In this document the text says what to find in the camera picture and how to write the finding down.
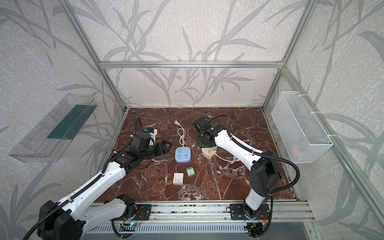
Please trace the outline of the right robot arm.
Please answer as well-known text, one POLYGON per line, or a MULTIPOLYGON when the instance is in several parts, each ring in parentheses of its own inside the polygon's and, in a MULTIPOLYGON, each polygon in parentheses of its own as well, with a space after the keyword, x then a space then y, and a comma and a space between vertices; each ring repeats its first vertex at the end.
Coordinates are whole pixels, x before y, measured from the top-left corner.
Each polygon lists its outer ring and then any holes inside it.
POLYGON ((251 190, 243 201, 245 216, 253 220, 262 211, 262 205, 267 204, 267 200, 273 199, 273 194, 292 188, 299 181, 301 173, 299 167, 286 159, 277 157, 273 153, 265 153, 246 144, 235 137, 230 129, 230 117, 227 118, 226 125, 220 123, 212 124, 218 116, 207 120, 201 117, 194 121, 193 125, 198 131, 197 144, 200 148, 218 147, 226 150, 236 157, 251 172, 251 190), (285 186, 275 188, 281 180, 279 163, 291 166, 295 170, 295 178, 285 186))

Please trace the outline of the blue square power strip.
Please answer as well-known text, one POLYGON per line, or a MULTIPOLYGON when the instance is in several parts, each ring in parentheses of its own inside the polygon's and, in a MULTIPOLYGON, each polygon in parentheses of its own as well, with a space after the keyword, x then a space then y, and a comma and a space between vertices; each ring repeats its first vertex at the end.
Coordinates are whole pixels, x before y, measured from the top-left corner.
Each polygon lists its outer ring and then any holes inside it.
POLYGON ((177 163, 189 163, 191 161, 191 148, 190 147, 178 147, 175 150, 175 160, 177 163))

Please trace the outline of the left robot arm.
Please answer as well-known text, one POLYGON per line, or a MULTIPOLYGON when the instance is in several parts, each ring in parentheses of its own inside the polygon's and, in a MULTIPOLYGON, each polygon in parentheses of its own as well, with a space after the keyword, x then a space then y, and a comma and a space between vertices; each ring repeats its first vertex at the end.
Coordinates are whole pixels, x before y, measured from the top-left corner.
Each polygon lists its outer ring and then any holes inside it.
POLYGON ((89 206, 107 189, 137 168, 142 161, 169 153, 172 144, 156 142, 156 135, 146 131, 136 133, 131 141, 115 152, 103 169, 68 196, 57 202, 47 201, 41 208, 38 222, 26 233, 27 240, 33 233, 43 240, 79 240, 99 225, 115 219, 135 218, 135 200, 126 195, 89 211, 89 206))

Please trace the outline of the pink round power strip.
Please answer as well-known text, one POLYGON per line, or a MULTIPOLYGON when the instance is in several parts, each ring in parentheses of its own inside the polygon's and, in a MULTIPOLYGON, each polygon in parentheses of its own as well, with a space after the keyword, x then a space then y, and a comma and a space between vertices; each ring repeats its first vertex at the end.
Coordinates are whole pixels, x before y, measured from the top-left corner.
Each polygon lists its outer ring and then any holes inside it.
POLYGON ((213 147, 212 148, 201 148, 202 150, 202 154, 208 158, 208 159, 211 159, 217 152, 213 150, 213 147))

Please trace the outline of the white plug adapter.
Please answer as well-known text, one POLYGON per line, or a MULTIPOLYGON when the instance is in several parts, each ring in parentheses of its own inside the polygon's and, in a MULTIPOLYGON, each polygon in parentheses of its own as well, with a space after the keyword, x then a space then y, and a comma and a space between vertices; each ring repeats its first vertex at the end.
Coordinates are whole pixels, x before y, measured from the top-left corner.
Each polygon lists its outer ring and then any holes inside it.
POLYGON ((183 185, 184 183, 184 174, 183 173, 174 173, 173 184, 174 185, 183 185))

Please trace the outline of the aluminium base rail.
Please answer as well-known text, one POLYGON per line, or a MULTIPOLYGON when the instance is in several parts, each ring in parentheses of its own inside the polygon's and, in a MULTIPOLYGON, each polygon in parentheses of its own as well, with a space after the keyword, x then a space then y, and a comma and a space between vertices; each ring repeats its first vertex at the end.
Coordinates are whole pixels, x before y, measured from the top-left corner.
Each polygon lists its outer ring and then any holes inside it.
POLYGON ((238 201, 203 201, 203 202, 137 202, 126 204, 122 200, 113 200, 106 204, 91 204, 78 210, 66 206, 64 211, 70 213, 74 220, 99 221, 104 223, 111 219, 143 221, 145 223, 176 222, 313 222, 315 217, 309 204, 305 202, 275 201, 267 203, 254 217, 247 217, 243 204, 238 201))

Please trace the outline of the light green plug adapter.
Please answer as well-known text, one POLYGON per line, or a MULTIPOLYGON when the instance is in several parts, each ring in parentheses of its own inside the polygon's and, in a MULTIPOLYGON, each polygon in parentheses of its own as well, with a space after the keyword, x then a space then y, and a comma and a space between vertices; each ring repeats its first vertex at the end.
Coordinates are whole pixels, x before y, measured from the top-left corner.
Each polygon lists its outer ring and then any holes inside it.
POLYGON ((188 168, 186 169, 186 171, 187 171, 187 175, 188 175, 189 177, 192 177, 192 176, 195 175, 195 170, 194 170, 193 167, 188 167, 188 168))

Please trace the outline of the clear plastic wall bin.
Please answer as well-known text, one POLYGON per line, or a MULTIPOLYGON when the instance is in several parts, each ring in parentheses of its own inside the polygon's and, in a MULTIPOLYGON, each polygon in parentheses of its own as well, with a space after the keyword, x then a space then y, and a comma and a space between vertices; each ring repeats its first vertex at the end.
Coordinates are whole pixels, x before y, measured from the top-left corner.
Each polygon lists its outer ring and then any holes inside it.
POLYGON ((94 97, 67 94, 9 156, 23 163, 57 162, 97 106, 94 97))

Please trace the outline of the aluminium frame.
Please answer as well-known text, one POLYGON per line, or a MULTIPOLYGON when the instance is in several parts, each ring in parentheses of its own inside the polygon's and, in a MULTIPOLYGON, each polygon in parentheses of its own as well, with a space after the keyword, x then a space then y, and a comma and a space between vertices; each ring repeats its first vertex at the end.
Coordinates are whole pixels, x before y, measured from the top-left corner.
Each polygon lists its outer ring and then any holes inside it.
MULTIPOLYGON (((304 101, 310 106, 313 111, 318 111, 314 102, 306 95, 303 87, 294 79, 294 76, 288 68, 288 62, 294 53, 295 47, 298 45, 300 38, 305 31, 311 17, 315 11, 318 1, 305 1, 305 8, 303 15, 300 18, 299 24, 294 32, 292 40, 289 43, 288 49, 284 57, 280 61, 248 61, 248 62, 209 62, 209 61, 100 61, 96 55, 96 51, 91 45, 89 38, 86 35, 79 19, 77 18, 73 7, 69 1, 59 1, 59 6, 62 12, 66 15, 70 24, 77 33, 79 39, 82 41, 87 52, 90 54, 92 61, 96 65, 97 71, 102 75, 103 80, 109 85, 110 89, 116 95, 119 101, 122 100, 117 92, 117 88, 113 85, 112 81, 107 76, 106 68, 275 68, 278 69, 277 76, 274 78, 273 84, 267 95, 266 100, 269 101, 273 91, 281 77, 285 77, 290 83, 290 86, 302 94, 304 101)), ((372 185, 369 178, 363 173, 363 170, 358 166, 352 155, 348 152, 342 140, 336 135, 335 131, 326 121, 324 115, 317 112, 316 116, 325 129, 325 132, 330 135, 333 141, 332 150, 343 166, 350 179, 359 190, 360 195, 364 198, 366 204, 374 213, 380 224, 384 223, 384 200, 372 185)))

